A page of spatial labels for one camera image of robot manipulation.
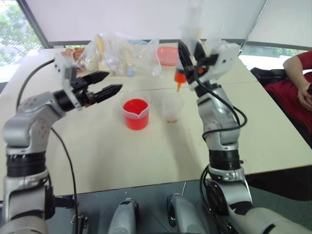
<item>plastic bag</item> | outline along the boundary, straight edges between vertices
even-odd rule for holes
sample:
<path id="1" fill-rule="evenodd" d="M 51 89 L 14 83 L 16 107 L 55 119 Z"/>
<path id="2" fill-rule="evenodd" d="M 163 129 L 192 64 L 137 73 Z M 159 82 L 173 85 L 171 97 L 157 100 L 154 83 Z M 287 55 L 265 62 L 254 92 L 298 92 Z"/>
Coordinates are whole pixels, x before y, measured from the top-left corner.
<path id="1" fill-rule="evenodd" d="M 85 71 L 109 69 L 119 76 L 144 73 L 161 77 L 158 44 L 157 39 L 147 43 L 119 33 L 102 33 L 88 44 L 78 65 Z"/>

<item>clear plastic cup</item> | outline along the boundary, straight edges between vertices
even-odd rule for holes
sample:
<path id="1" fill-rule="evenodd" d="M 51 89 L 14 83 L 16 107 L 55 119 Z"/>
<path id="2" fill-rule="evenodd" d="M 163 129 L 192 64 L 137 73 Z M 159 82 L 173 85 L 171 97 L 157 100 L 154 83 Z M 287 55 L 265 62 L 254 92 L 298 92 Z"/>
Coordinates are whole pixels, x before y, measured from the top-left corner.
<path id="1" fill-rule="evenodd" d="M 162 100 L 161 117 L 167 123 L 178 121 L 184 101 L 178 93 L 166 94 Z"/>
<path id="2" fill-rule="evenodd" d="M 130 92 L 121 99 L 125 123 L 132 130 L 141 130 L 148 124 L 150 99 L 146 93 Z"/>

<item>pink bowl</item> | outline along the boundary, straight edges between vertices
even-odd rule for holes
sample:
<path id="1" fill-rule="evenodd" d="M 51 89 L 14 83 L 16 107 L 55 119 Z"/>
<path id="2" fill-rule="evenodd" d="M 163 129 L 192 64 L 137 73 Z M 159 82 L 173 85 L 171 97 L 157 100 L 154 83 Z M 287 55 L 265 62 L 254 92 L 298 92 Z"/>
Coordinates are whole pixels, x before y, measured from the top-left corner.
<path id="1" fill-rule="evenodd" d="M 175 66 L 177 62 L 177 48 L 171 46 L 161 46 L 157 50 L 161 65 Z"/>

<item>table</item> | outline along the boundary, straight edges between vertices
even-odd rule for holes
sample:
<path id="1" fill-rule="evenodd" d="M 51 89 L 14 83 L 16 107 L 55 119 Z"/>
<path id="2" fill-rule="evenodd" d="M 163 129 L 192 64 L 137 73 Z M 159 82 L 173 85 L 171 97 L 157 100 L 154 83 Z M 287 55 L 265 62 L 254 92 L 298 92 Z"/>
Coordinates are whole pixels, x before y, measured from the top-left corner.
<path id="1" fill-rule="evenodd" d="M 47 49 L 26 57 L 0 97 L 0 131 L 15 112 L 16 96 L 26 76 L 59 49 Z M 33 76 L 24 97 L 55 91 L 60 85 L 49 65 Z M 208 163 L 208 149 L 201 135 L 196 95 L 187 85 L 181 88 L 185 101 L 181 118 L 175 124 L 161 119 L 161 98 L 175 92 L 174 67 L 164 68 L 163 79 L 147 76 L 107 77 L 94 85 L 96 91 L 112 83 L 123 83 L 121 91 L 100 104 L 80 112 L 73 110 L 55 129 L 71 155 L 78 193 L 150 184 L 199 179 Z M 240 157 L 247 174 L 274 171 L 311 164 L 311 149 L 291 125 L 275 102 L 239 59 L 220 80 L 231 102 L 247 115 L 241 130 Z M 150 123 L 141 131 L 128 129 L 122 119 L 120 100 L 127 91 L 146 92 L 151 99 Z M 6 172 L 5 144 L 1 137 L 0 177 Z M 47 167 L 56 195 L 72 194 L 69 164 L 61 144 L 51 134 Z M 0 199 L 3 184 L 0 184 Z"/>

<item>person's arm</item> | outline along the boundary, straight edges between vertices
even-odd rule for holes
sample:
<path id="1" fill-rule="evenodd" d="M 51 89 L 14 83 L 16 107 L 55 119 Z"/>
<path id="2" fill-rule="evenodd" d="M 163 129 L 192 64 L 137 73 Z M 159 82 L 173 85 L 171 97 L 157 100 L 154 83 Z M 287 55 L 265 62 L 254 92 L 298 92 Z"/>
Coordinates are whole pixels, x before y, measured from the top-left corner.
<path id="1" fill-rule="evenodd" d="M 312 96 L 308 93 L 310 83 L 303 76 L 303 66 L 297 56 L 286 60 L 283 64 L 290 80 L 298 88 L 298 99 L 305 108 L 312 111 Z"/>

